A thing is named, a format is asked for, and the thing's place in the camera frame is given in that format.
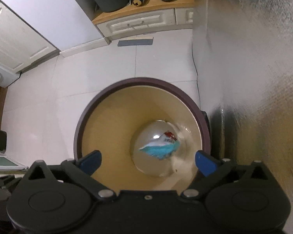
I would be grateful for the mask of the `blue white snack wrapper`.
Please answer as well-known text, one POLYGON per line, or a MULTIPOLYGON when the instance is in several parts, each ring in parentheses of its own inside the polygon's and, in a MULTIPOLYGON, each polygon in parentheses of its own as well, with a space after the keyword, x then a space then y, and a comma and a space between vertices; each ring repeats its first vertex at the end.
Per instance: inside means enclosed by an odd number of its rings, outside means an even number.
POLYGON ((147 143, 139 148, 139 151, 146 153, 151 157, 164 160, 171 157, 180 147, 177 137, 170 131, 166 131, 159 138, 147 143))

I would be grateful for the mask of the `round brown trash bin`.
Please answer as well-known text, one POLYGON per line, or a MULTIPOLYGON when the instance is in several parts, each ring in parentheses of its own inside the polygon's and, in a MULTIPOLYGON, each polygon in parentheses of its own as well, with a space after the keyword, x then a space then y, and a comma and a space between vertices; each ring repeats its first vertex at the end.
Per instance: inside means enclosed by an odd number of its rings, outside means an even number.
POLYGON ((211 152, 208 122, 175 85, 155 78, 125 79, 97 94, 77 123, 75 159, 95 150, 102 164, 92 178, 115 192, 182 192, 197 174, 196 152, 211 152), (180 142, 171 157, 159 160, 139 151, 166 131, 180 142))

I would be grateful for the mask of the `white washing machine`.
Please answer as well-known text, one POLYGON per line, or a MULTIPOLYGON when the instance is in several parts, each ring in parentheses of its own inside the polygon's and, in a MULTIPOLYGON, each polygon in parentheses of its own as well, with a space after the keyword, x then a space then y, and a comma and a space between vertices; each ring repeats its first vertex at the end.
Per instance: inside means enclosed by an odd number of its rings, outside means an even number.
POLYGON ((0 87, 7 88, 12 83, 20 78, 20 73, 8 71, 5 68, 0 67, 0 87))

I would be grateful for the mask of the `grey floor mat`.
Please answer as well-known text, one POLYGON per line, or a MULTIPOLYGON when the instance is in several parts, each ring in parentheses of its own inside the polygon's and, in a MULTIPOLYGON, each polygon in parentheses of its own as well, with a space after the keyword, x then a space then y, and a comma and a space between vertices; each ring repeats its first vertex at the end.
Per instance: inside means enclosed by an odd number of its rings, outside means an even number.
POLYGON ((153 45, 153 37, 131 37, 118 41, 118 47, 153 45))

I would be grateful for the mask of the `white kitchen cabinet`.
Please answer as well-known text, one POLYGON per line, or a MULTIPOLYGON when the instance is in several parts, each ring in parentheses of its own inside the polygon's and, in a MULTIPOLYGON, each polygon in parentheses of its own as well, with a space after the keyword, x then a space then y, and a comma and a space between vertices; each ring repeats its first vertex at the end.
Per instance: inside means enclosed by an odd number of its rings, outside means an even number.
POLYGON ((0 67, 17 73, 55 51, 55 46, 0 2, 0 67))

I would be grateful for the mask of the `white low drawer cabinet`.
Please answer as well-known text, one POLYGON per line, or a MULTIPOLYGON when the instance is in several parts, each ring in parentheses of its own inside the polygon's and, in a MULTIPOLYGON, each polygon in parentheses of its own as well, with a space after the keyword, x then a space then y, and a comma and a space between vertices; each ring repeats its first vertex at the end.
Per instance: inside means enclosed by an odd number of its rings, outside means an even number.
POLYGON ((132 4, 115 12, 102 12, 92 23, 105 38, 112 41, 140 34, 192 28, 193 14, 194 0, 146 0, 140 7, 132 4))

